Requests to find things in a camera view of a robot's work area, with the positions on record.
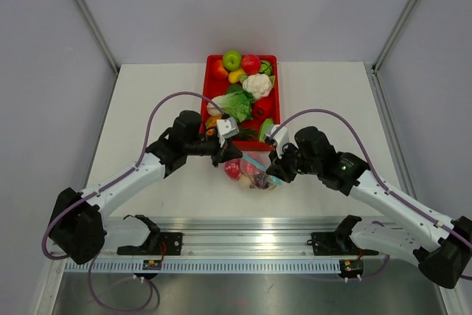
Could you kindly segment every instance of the white table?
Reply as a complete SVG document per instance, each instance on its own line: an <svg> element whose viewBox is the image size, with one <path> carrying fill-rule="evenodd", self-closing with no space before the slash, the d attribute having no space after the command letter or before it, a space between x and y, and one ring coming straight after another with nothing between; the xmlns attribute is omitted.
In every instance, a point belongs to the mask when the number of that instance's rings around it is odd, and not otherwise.
<svg viewBox="0 0 472 315"><path fill-rule="evenodd" d="M111 99L89 185L132 164L142 147L149 114L160 99L176 91L201 92L205 64L123 65ZM279 63L281 119L306 108L326 108L345 117L359 133L378 171L398 186L392 157L363 63ZM158 111L150 143L182 109L200 111L201 101L177 97ZM307 114L292 122L291 136L315 125L337 150L361 156L350 132L333 117ZM245 190L230 181L209 158L187 164L123 204L113 216L145 214L184 218L307 218L347 214L378 215L374 209L327 189L315 176L297 176L290 185L267 192Z"/></svg>

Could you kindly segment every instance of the cabbage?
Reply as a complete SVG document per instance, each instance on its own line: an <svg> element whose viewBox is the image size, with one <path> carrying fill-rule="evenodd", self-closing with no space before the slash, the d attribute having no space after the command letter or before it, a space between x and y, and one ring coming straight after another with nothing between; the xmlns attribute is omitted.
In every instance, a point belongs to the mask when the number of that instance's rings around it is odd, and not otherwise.
<svg viewBox="0 0 472 315"><path fill-rule="evenodd" d="M230 94L213 97L212 100L238 123L252 118L251 102L242 92L232 92ZM206 105L206 110L212 116L220 114L219 110L211 103Z"/></svg>

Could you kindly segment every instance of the white wall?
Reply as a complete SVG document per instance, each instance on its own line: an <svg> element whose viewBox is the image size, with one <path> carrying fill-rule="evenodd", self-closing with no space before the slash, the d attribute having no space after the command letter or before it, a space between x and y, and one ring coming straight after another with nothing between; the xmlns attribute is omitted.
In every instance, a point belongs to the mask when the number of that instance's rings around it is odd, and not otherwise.
<svg viewBox="0 0 472 315"><path fill-rule="evenodd" d="M22 315L56 196L83 186L114 78L71 0L0 0L0 69L0 312Z"/></svg>
<svg viewBox="0 0 472 315"><path fill-rule="evenodd" d="M204 62L235 47L280 60L373 62L406 0L86 0L120 63Z"/></svg>
<svg viewBox="0 0 472 315"><path fill-rule="evenodd" d="M469 218L471 73L472 0L421 0L380 78L419 199ZM472 282L462 283L470 299Z"/></svg>

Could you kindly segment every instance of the plastic bag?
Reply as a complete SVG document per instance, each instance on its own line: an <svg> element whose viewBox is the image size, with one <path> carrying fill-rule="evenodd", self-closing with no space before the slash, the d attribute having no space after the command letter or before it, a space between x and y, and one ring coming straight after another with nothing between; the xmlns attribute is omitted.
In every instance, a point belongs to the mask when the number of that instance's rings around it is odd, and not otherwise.
<svg viewBox="0 0 472 315"><path fill-rule="evenodd" d="M238 181L242 187L273 190L283 184L283 181L266 174L269 165L267 156L246 152L241 159L226 162L223 168L226 175L231 180Z"/></svg>

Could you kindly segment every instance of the robotic arm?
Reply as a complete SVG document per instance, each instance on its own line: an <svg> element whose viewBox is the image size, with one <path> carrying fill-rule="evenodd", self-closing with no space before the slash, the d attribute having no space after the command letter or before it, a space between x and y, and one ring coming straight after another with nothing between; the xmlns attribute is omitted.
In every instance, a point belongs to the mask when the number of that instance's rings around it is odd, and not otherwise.
<svg viewBox="0 0 472 315"><path fill-rule="evenodd" d="M269 154L271 166L267 174L288 183L298 174L316 175L326 187L370 205L403 227L389 229L348 215L328 240L331 249L338 249L339 255L355 247L377 250L412 263L444 288L454 288L472 251L446 229L470 242L471 220L461 217L453 221L424 206L376 176L364 160L351 153L336 152L325 134L315 127L303 128L295 134L298 147L288 142L286 128L278 132L276 128L273 126L266 133L266 142L276 146Z"/></svg>
<svg viewBox="0 0 472 315"><path fill-rule="evenodd" d="M80 192L65 189L58 196L50 223L74 203L82 203L52 227L49 237L77 264L90 261L101 249L121 246L148 255L158 246L157 225L143 215L124 221L109 221L108 216L146 186L182 167L188 156L211 156L214 166L242 157L230 139L238 133L234 119L217 121L218 136L200 135L200 126L200 114L182 111L173 127L146 148L138 165Z"/></svg>

